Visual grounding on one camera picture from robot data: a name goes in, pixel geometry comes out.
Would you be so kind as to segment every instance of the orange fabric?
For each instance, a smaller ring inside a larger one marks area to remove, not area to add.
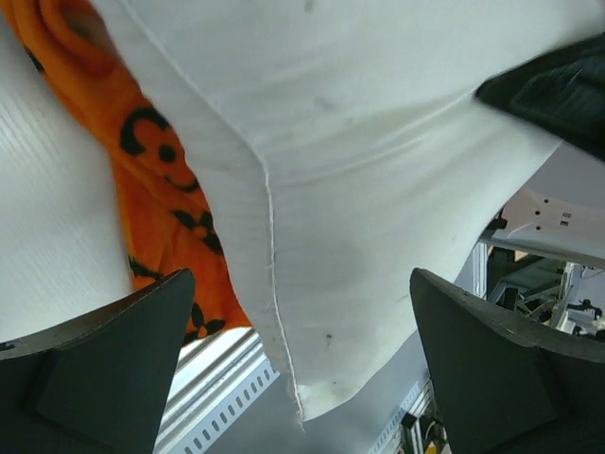
[[[250,326],[176,133],[119,58],[66,20],[96,18],[94,9],[86,0],[0,0],[0,9],[56,96],[111,157],[134,287],[188,268],[197,289],[185,341]]]

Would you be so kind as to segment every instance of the black print pattern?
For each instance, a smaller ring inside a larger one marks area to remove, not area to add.
[[[206,236],[204,236],[201,241],[210,249],[213,253],[218,255],[223,255],[223,248],[220,245],[220,240],[218,239],[218,235],[215,232],[215,225],[212,220],[212,214],[209,211],[204,211],[198,220],[195,220],[193,216],[191,216],[186,211],[176,210],[173,211],[172,214],[179,220],[179,222],[184,225],[187,229],[193,231],[198,227],[201,227],[206,231]]]
[[[42,64],[40,63],[40,61],[36,58],[36,56],[34,54],[31,53],[31,51],[29,49],[26,48],[26,52],[27,55],[29,56],[29,58],[31,59],[31,62],[34,63],[34,66],[36,67],[36,70],[39,73],[43,73],[44,72],[44,67],[42,66]]]
[[[171,164],[177,160],[177,151],[169,145],[161,145],[158,150],[160,159],[165,163]]]
[[[196,339],[199,339],[199,333],[195,331],[193,333],[187,333],[185,334],[185,337],[182,340],[182,346],[184,347],[190,344],[191,342],[195,341]]]
[[[129,257],[129,265],[130,269],[132,270],[132,274],[134,274],[135,277],[150,277],[156,281],[164,277],[164,275],[160,272],[152,271],[145,265],[137,262],[134,257]]]
[[[165,176],[164,178],[166,179],[167,182],[169,182],[170,184],[172,184],[174,187],[176,187],[180,191],[185,192],[187,194],[191,194],[192,192],[196,192],[196,191],[200,190],[198,180],[195,180],[191,184],[185,184],[185,185],[183,185],[183,184],[174,183],[172,181],[172,179],[170,177],[168,177],[168,176]]]
[[[206,328],[206,335],[212,336],[223,329],[226,325],[224,320],[213,319],[208,323],[204,320],[204,314],[197,303],[191,308],[191,321],[193,325],[200,331],[201,328]]]
[[[153,107],[141,107],[131,113],[124,122],[120,131],[120,148],[130,156],[138,156],[145,151],[145,146],[139,142],[134,134],[134,127],[141,120],[148,120],[161,131],[165,131],[170,124]]]

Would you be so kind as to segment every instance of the white cloth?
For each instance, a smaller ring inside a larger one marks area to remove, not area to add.
[[[412,269],[455,279],[560,143],[473,90],[602,30],[597,0],[93,3],[179,134],[303,420],[414,331]]]
[[[131,293],[105,151],[0,14],[0,341]]]

